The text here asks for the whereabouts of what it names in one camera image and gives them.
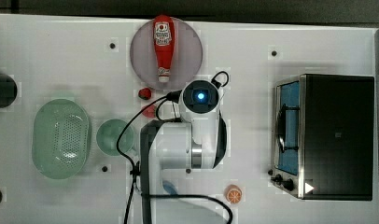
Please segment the green colander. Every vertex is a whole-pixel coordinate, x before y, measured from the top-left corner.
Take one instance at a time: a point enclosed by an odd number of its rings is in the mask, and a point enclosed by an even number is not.
[[[35,116],[33,163],[52,179],[78,173],[91,146],[90,121],[76,103],[58,99],[43,105]]]

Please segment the toaster oven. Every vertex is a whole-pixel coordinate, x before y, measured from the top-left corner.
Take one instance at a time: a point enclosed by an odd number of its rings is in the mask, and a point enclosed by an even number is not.
[[[305,200],[372,199],[373,77],[301,75],[274,95],[273,184]]]

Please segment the bottle label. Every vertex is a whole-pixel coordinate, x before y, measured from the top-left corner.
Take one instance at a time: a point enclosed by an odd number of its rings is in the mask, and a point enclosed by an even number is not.
[[[160,67],[158,69],[158,76],[160,77],[169,77],[170,75],[170,69],[162,68]]]
[[[170,41],[172,40],[172,35],[170,34],[169,29],[169,22],[159,21],[155,23],[154,39],[156,45],[169,45]]]

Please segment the oven window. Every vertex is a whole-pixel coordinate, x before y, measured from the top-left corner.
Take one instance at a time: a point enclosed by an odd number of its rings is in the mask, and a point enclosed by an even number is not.
[[[279,161],[277,168],[292,175],[298,173],[298,122],[300,106],[300,83],[292,82],[281,86],[280,108],[285,110],[282,115],[285,127],[284,142],[279,150]]]

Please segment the oven handle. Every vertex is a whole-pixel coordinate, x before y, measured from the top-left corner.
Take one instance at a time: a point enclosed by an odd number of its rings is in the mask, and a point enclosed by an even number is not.
[[[279,114],[277,115],[276,120],[276,141],[277,145],[279,145],[279,149],[282,153],[284,153],[287,149],[295,149],[298,150],[298,147],[285,147],[286,142],[286,111],[287,110],[297,110],[299,111],[300,108],[298,106],[295,107],[289,107],[286,105],[282,105],[282,107],[279,110]]]

